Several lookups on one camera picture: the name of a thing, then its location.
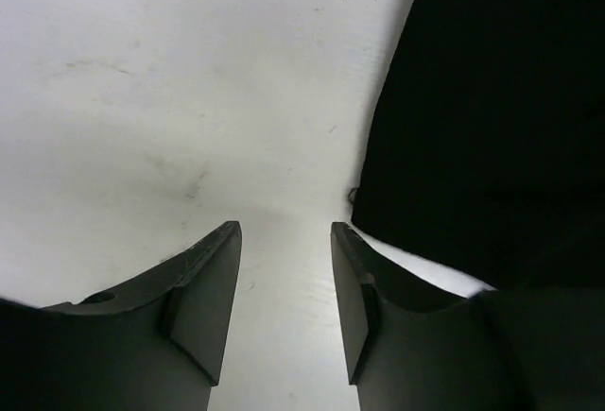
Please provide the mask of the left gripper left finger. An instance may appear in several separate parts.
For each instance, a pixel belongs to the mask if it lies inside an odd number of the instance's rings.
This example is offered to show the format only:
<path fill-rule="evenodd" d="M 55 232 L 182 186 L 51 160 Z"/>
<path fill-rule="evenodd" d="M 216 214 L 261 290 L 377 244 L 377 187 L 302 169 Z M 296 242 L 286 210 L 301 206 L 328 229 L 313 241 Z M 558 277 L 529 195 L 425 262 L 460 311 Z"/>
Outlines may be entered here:
<path fill-rule="evenodd" d="M 1 303 L 5 410 L 204 410 L 218 384 L 242 233 L 191 248 L 80 303 Z"/>

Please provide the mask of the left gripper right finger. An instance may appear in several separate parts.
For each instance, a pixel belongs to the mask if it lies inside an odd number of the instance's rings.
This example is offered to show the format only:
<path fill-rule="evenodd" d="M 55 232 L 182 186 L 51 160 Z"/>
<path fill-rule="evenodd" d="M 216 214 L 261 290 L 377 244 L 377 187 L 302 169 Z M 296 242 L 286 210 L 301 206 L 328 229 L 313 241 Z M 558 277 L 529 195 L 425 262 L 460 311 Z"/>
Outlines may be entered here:
<path fill-rule="evenodd" d="M 600 410 L 604 293 L 526 288 L 463 298 L 331 228 L 349 382 L 364 410 Z"/>

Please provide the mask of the black tank top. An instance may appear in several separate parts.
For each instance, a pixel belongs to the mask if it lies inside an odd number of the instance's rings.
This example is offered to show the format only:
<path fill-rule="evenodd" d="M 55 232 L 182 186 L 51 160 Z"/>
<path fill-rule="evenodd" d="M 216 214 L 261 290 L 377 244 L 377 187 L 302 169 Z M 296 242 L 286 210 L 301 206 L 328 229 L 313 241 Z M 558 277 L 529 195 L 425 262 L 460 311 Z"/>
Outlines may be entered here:
<path fill-rule="evenodd" d="M 604 0 L 414 0 L 353 224 L 498 289 L 604 284 Z"/>

